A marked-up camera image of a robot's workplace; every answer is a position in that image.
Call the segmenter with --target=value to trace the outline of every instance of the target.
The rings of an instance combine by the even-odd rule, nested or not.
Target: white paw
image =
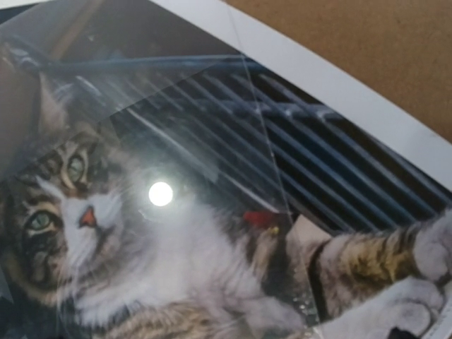
[[[347,333],[344,338],[387,339],[395,327],[422,335],[443,305],[444,297],[435,284],[407,278],[327,324],[325,338],[342,331]]]
[[[452,273],[452,210],[420,230],[413,254],[420,273],[431,281]]]

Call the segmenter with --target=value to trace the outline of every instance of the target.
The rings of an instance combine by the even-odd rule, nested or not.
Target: cat
[[[93,338],[268,331],[315,338],[318,331],[325,339],[387,339],[394,327],[423,334],[440,311],[434,283],[452,271],[452,212],[388,234],[307,246],[292,229],[282,280],[290,295],[312,286],[323,321],[312,332],[294,307],[263,289],[281,237],[191,194],[144,213],[150,182],[139,159],[107,132],[71,121],[43,76],[41,86],[40,135],[50,147],[2,184],[2,265],[30,299],[70,304],[71,320]]]

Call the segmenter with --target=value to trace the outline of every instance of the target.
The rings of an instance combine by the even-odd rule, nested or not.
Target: brown cardboard surface
[[[450,0],[227,2],[321,55],[452,141]]]

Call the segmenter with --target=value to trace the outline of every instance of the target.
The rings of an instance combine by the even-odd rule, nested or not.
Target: cat nose
[[[80,218],[79,226],[80,227],[96,227],[97,221],[94,216],[94,208],[89,206],[83,216]]]

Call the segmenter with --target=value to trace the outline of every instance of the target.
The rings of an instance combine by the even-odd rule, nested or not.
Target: printed photo
[[[0,338],[451,335],[448,189],[149,0],[25,9],[0,26]]]

